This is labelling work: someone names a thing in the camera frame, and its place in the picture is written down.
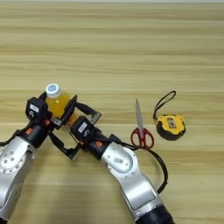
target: yellow bottle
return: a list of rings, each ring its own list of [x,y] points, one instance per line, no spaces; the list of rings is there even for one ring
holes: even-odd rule
[[[64,114],[64,109],[68,102],[70,101],[70,95],[60,89],[58,84],[49,84],[46,89],[46,103],[48,105],[48,110],[52,112],[52,115],[56,118],[61,118]],[[67,125],[71,126],[76,120],[75,114],[72,114]]]

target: table surface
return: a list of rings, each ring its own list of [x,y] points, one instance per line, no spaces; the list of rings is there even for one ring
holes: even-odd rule
[[[224,222],[224,5],[0,3],[1,140],[27,123],[26,100],[51,82],[102,112],[98,127],[123,141],[136,127],[138,98],[154,150],[167,163],[162,193],[178,224]],[[156,132],[161,114],[182,114],[176,142]],[[67,146],[74,142],[59,133]],[[145,151],[137,157],[158,187],[163,175]],[[82,151],[74,161],[47,139],[38,150],[10,224],[132,223],[116,180]]]

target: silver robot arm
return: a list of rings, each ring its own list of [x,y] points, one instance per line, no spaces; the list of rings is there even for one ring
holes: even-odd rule
[[[134,151],[111,143],[101,161],[119,182],[134,221],[163,205],[151,182],[142,174]]]
[[[17,204],[36,149],[16,136],[0,151],[0,218],[7,221]]]
[[[83,115],[75,121],[71,133],[80,141],[75,152],[79,148],[89,151],[116,178],[136,224],[174,224],[158,192],[142,174],[135,152],[124,146],[128,146],[126,143],[114,135],[107,138]]]

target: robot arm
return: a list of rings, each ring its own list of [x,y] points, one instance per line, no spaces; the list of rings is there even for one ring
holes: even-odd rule
[[[7,223],[18,202],[25,176],[36,157],[37,148],[53,131],[51,114],[45,101],[31,98],[26,114],[29,124],[6,142],[0,150],[0,224]]]
[[[174,224],[151,182],[142,174],[134,151],[111,143],[101,161],[120,184],[122,195],[137,224]]]
[[[133,150],[106,138],[85,116],[71,128],[81,148],[101,160],[118,181],[136,224],[174,224],[158,192],[142,174]]]
[[[0,217],[8,220],[17,204],[21,188],[36,149],[23,138],[16,136],[0,155]]]

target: tape measure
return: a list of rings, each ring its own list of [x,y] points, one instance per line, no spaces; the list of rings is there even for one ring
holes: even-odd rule
[[[178,140],[186,133],[186,126],[184,123],[184,118],[182,115],[161,115],[157,117],[157,112],[161,109],[168,101],[174,98],[176,95],[176,91],[173,90],[169,94],[165,95],[161,100],[157,103],[154,113],[153,119],[155,120],[155,124],[157,126],[157,133],[164,139],[175,141]],[[169,95],[172,97],[162,102]]]

